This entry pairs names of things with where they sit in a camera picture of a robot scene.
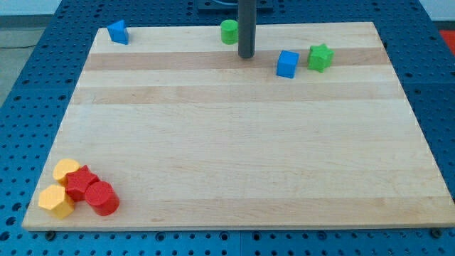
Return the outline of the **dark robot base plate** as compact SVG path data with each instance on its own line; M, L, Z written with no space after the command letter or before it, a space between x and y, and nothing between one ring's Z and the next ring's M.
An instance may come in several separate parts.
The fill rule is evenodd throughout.
M237 13L239 4L252 5L252 0L196 0L195 7L198 13ZM255 0L255 7L258 12L273 12L274 3L272 0Z

